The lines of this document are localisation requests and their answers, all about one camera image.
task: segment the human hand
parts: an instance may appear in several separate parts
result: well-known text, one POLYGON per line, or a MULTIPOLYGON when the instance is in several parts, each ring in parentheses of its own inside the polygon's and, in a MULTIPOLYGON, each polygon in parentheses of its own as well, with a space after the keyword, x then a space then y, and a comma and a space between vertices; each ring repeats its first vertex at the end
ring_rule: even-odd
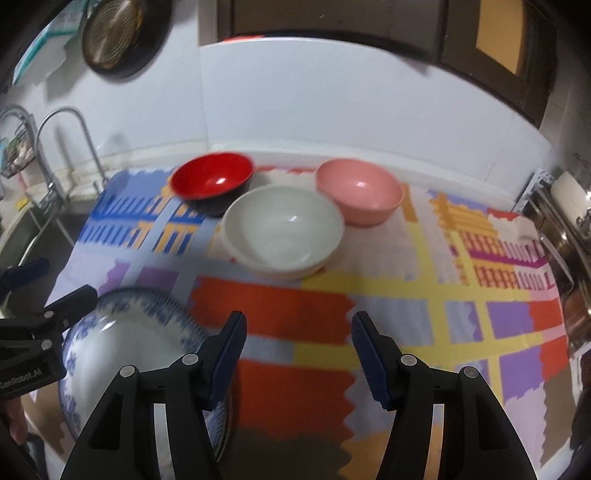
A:
POLYGON ((2 409, 8 417, 8 429, 12 439, 22 445, 27 439, 28 427, 25 419, 25 411, 22 409, 19 397, 6 400, 2 403, 2 409))

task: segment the faucet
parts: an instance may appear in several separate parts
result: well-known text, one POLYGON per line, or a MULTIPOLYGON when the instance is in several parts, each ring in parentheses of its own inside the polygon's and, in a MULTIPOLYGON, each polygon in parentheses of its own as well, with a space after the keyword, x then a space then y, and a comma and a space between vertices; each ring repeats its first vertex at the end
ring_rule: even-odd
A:
POLYGON ((64 192, 64 189, 57 177, 51 171, 51 167, 47 163, 47 159, 43 154, 41 146, 38 145, 37 140, 40 130, 37 130, 35 119, 29 112, 19 105, 7 105, 2 110, 0 110, 0 121, 9 115, 15 116, 25 125, 25 131, 27 133, 29 143, 33 146, 35 157, 39 160, 39 165, 41 167, 41 171, 43 172, 43 176, 45 177, 48 190, 47 195, 41 201, 41 204, 48 206, 54 202, 59 202, 62 205, 65 205, 68 202, 68 196, 64 192))
MULTIPOLYGON (((77 108, 74 108, 72 106, 62 106, 62 107, 56 108, 54 111, 50 112, 43 119, 43 121, 41 122, 41 125, 39 125, 39 130, 35 134, 33 151, 35 153, 37 153, 37 152, 41 153, 41 144, 39 143, 39 135, 41 135, 41 130, 43 130, 43 127, 47 124, 47 121, 52 116, 57 115, 58 113, 62 113, 62 112, 71 113, 80 122, 80 126, 82 127, 82 132, 84 133, 84 138, 86 140, 86 144, 88 145, 88 149, 90 150, 90 153, 92 154, 92 160, 94 160, 94 162, 95 162, 96 169, 100 173, 100 177, 102 179, 102 184, 103 184, 102 186, 104 188, 106 186, 107 180, 108 180, 107 175, 105 173, 105 169, 103 168, 103 165, 101 165, 101 163, 100 163, 99 154, 96 152, 95 145, 92 142, 92 138, 90 137, 90 132, 88 130, 88 126, 86 125, 86 121, 84 120, 84 116, 82 115, 82 112, 80 112, 77 108)), ((99 190, 98 186, 96 185, 96 183, 94 185, 95 185, 95 189, 96 189, 97 193, 100 193, 100 190, 99 190)))

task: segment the patterned tablecloth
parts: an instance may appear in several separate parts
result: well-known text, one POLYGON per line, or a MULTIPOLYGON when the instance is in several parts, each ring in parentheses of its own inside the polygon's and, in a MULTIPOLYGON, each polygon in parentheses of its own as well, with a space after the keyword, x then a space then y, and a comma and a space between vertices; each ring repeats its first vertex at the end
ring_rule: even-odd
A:
MULTIPOLYGON (((121 172, 110 181, 50 300, 85 283, 100 293, 137 285, 170 292, 212 331, 231 310, 247 315, 227 478, 375 478, 393 414, 361 374, 349 337, 357 310, 433 367, 476 366, 536 469, 569 438, 562 312, 527 220, 406 186, 395 215, 372 229, 347 227, 319 273, 276 282, 233 262, 218 220, 172 196, 169 175, 121 172)), ((269 182, 313 188, 314 175, 260 169, 254 183, 269 182)), ((433 423, 435 478, 439 408, 433 423)))

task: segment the wall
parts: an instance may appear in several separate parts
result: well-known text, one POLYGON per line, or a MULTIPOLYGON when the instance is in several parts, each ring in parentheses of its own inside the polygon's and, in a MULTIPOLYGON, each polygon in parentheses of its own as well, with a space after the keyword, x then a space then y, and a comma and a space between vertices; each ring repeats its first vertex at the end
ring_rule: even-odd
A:
MULTIPOLYGON (((208 148, 321 150, 434 171, 508 199, 536 168, 562 165, 572 137, 583 137, 580 119, 589 110, 579 108, 575 83, 588 77, 572 67, 577 60, 564 45, 542 134, 463 79, 384 51, 290 38, 200 49, 193 0, 176 2, 173 23, 159 55, 131 80, 95 75, 75 38, 58 71, 39 86, 11 89, 0 104, 18 102, 37 122, 60 105, 74 105, 85 114, 99 154, 120 154, 117 159, 179 143, 195 155, 208 148), (554 106, 562 105, 558 121, 554 106)), ((2 132, 10 128, 3 124, 2 132)), ((90 158, 66 115, 52 119, 42 141, 55 169, 90 158)), ((38 170, 27 180, 40 181, 38 170)))

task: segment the cabinet door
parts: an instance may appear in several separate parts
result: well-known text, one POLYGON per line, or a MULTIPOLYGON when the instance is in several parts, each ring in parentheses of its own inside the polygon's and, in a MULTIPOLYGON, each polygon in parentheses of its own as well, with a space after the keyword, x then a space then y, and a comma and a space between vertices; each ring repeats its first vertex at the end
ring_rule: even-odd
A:
POLYGON ((441 64, 540 126, 556 68, 556 30, 524 0, 449 0, 441 64))
POLYGON ((371 45, 436 61, 444 0, 218 0, 218 40, 293 35, 371 45))

